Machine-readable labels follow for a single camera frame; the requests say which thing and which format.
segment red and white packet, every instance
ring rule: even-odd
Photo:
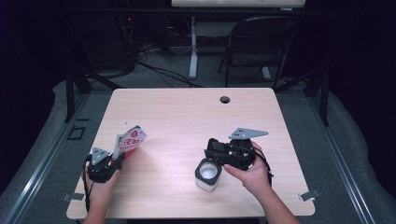
[[[145,140],[147,135],[139,126],[134,126],[125,134],[117,134],[116,145],[114,146],[112,161],[115,161],[122,152],[125,152],[125,158],[130,156],[134,149]]]

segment person's hand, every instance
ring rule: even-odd
[[[262,150],[262,148],[255,142],[251,142],[253,147]],[[232,167],[229,164],[224,164],[224,170],[226,170],[230,175],[238,178],[242,181],[247,190],[258,197],[261,192],[265,189],[270,189],[271,186],[268,182],[268,173],[264,162],[256,156],[256,160],[253,165],[246,171],[239,170]]]
[[[107,209],[111,201],[112,191],[120,178],[120,170],[114,172],[113,176],[106,183],[96,183],[89,178],[88,169],[85,169],[88,190],[90,193],[90,210],[100,207]]]

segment person's arm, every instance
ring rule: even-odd
[[[252,144],[255,148],[262,150],[256,143],[252,142]],[[241,180],[244,187],[256,197],[262,205],[268,223],[300,223],[271,188],[265,164],[260,158],[256,157],[253,165],[246,171],[228,164],[223,167],[230,175]]]
[[[114,172],[113,176],[106,183],[93,183],[87,178],[87,186],[90,188],[90,211],[84,219],[84,224],[101,224],[105,223],[106,211],[111,202],[112,190],[120,177],[120,170]]]

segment wooden table top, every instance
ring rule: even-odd
[[[305,0],[172,0],[172,7],[304,7]]]
[[[227,96],[230,103],[219,98]],[[273,189],[295,216],[311,216],[312,202],[276,96],[266,88],[119,89],[113,92],[92,147],[112,151],[116,136],[139,125],[148,137],[123,162],[106,217],[263,217],[241,182],[221,173],[213,192],[195,184],[194,170],[209,138],[229,142],[238,127],[267,131],[253,138],[273,170]],[[76,193],[84,193],[80,179]],[[72,201],[69,218],[86,216],[85,201]]]

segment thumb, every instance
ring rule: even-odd
[[[224,167],[224,170],[227,171],[228,174],[232,175],[235,178],[241,179],[240,176],[241,176],[241,172],[243,172],[243,171],[236,169],[235,167],[233,167],[229,164],[224,164],[223,167]]]

